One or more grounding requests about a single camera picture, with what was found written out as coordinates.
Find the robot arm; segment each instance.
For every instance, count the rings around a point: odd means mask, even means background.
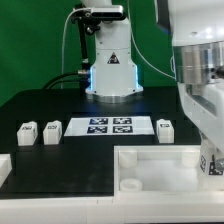
[[[224,181],[214,178],[224,171],[224,80],[217,77],[223,75],[224,1],[166,2],[181,104],[202,136],[200,171],[206,177],[202,188],[213,188],[210,183],[216,182],[220,184],[215,188],[223,190]],[[163,22],[161,10],[157,12],[157,21]]]

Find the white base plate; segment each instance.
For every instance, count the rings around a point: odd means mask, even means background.
[[[65,136],[153,135],[150,117],[72,118]]]

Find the sticker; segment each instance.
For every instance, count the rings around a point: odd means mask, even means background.
[[[113,124],[132,124],[131,118],[114,118]]]
[[[110,57],[110,59],[109,59],[107,64],[120,64],[120,62],[119,62],[119,60],[118,60],[118,58],[117,58],[115,53],[113,53],[111,55],[111,57]]]
[[[169,128],[170,125],[169,125],[169,124],[161,124],[160,127],[161,127],[161,128]]]
[[[89,122],[90,125],[105,125],[108,124],[108,118],[92,118]]]
[[[200,167],[202,169],[202,171],[205,173],[205,167],[206,167],[206,159],[204,156],[201,156],[201,163],[200,163]]]
[[[57,129],[57,125],[48,126],[47,129]]]
[[[31,130],[32,128],[33,128],[32,126],[25,126],[22,128],[22,130],[28,131],[28,130]]]
[[[100,126],[100,127],[89,127],[87,134],[105,134],[107,133],[107,127]]]
[[[132,126],[114,126],[113,133],[115,134],[133,133],[133,128]]]
[[[212,162],[210,162],[210,166],[209,166],[209,175],[211,176],[222,176],[223,175],[223,171],[219,171],[216,169],[215,166],[215,156],[212,156]]]

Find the cable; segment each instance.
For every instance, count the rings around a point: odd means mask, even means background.
[[[130,3],[129,3],[129,0],[127,0],[127,2],[128,2],[128,18],[129,18],[129,21],[130,21],[130,24],[131,24],[131,13],[130,13]],[[151,63],[149,63],[149,62],[146,60],[146,58],[141,54],[141,52],[140,52],[140,50],[139,50],[139,48],[138,48],[138,46],[137,46],[137,44],[136,44],[135,37],[134,37],[133,31],[132,31],[132,26],[130,26],[130,27],[131,27],[131,37],[132,37],[132,42],[133,42],[134,47],[135,47],[136,51],[138,52],[139,56],[142,58],[142,60],[143,60],[148,66],[150,66],[151,68],[153,68],[153,69],[156,70],[157,72],[159,72],[159,73],[161,73],[161,74],[163,74],[163,75],[165,75],[165,76],[167,76],[167,77],[169,77],[169,78],[171,78],[171,79],[176,80],[175,77],[173,77],[173,76],[171,76],[171,75],[168,75],[168,74],[166,74],[165,72],[162,72],[161,70],[159,70],[158,68],[156,68],[155,66],[153,66]]]
[[[61,72],[62,74],[64,74],[64,69],[65,69],[65,40],[66,40],[66,33],[67,33],[67,28],[68,28],[68,22],[70,17],[76,13],[76,12],[80,12],[80,11],[84,11],[84,10],[90,10],[90,8],[81,8],[81,9],[74,9],[67,17],[66,21],[65,21],[65,25],[64,25],[64,32],[63,32],[63,39],[62,39],[62,68],[61,68]]]
[[[75,75],[78,75],[78,73],[77,72],[69,72],[69,73],[65,73],[63,75],[59,75],[59,76],[51,79],[47,84],[44,85],[44,87],[42,89],[47,89],[50,85],[52,85],[54,82],[56,82],[60,79],[63,79],[63,78],[69,77],[69,76],[75,76]]]
[[[48,89],[52,89],[54,86],[61,84],[61,83],[69,83],[69,82],[76,82],[76,81],[78,81],[78,80],[77,79],[69,79],[69,80],[57,81],[57,82],[54,82],[52,85],[50,85]]]

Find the black cable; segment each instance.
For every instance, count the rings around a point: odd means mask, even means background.
[[[69,82],[77,82],[77,79],[69,79],[69,80],[61,80],[61,81],[57,81],[55,83],[53,83],[51,86],[49,86],[48,89],[52,89],[54,86],[61,84],[61,83],[69,83]]]
[[[45,84],[42,89],[47,89],[52,83],[54,83],[60,79],[63,79],[63,78],[69,77],[69,76],[75,76],[75,75],[78,75],[78,72],[69,72],[69,73],[65,73],[63,75],[59,75],[59,76],[51,79],[49,82],[47,82],[47,84]]]

